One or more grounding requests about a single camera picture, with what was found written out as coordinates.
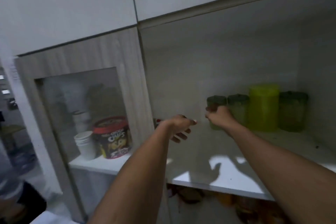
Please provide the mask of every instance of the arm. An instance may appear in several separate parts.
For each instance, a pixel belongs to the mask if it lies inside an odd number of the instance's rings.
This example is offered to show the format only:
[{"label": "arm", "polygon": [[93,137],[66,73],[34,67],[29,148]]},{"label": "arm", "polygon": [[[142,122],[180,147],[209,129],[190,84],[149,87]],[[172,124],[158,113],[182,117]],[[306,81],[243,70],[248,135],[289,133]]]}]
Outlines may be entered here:
[{"label": "arm", "polygon": [[253,170],[288,216],[300,224],[336,223],[336,174],[261,139],[227,107],[207,112],[237,143]]},{"label": "arm", "polygon": [[124,164],[88,224],[155,223],[162,197],[169,140],[196,122],[182,115],[161,122]]}]

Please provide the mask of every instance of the person's right hand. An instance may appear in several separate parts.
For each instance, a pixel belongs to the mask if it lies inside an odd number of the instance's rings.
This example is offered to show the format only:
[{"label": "person's right hand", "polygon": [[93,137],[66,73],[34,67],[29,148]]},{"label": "person's right hand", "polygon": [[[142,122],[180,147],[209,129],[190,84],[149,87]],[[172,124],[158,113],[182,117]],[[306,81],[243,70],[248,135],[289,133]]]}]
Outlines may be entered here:
[{"label": "person's right hand", "polygon": [[239,125],[238,121],[232,116],[229,108],[226,106],[207,107],[205,117],[207,117],[213,124],[228,130],[232,126]]}]

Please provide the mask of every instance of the cabinet frame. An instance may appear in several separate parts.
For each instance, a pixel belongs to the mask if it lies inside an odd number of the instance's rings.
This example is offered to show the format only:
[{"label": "cabinet frame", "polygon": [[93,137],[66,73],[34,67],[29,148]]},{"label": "cabinet frame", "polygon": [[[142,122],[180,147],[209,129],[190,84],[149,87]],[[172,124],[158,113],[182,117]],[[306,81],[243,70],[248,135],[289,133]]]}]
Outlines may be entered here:
[{"label": "cabinet frame", "polygon": [[[15,65],[52,160],[63,192],[63,200],[72,218],[83,222],[87,216],[74,180],[68,172],[68,163],[64,161],[57,144],[35,80],[116,67],[133,138],[133,148],[138,148],[153,133],[154,124],[137,28],[132,27],[22,56],[15,60]],[[165,189],[158,222],[170,223]]]}]

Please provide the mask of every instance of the person's left hand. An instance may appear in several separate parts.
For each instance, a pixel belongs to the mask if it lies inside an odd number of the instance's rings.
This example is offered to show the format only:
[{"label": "person's left hand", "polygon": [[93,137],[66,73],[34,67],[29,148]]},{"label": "person's left hand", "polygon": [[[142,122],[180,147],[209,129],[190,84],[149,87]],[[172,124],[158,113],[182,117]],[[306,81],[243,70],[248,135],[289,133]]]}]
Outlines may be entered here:
[{"label": "person's left hand", "polygon": [[181,140],[176,136],[186,140],[187,136],[183,134],[183,132],[189,134],[191,132],[189,127],[196,125],[197,121],[188,119],[186,116],[178,114],[168,120],[165,120],[164,123],[168,124],[171,129],[172,135],[170,139],[175,143],[180,143]]}]

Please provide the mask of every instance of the yellow container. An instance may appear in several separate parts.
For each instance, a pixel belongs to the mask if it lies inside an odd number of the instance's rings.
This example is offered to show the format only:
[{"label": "yellow container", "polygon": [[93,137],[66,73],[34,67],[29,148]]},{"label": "yellow container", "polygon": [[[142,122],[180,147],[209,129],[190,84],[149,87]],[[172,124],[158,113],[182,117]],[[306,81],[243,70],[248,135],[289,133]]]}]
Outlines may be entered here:
[{"label": "yellow container", "polygon": [[250,87],[248,128],[271,132],[278,128],[279,86],[262,84]]}]

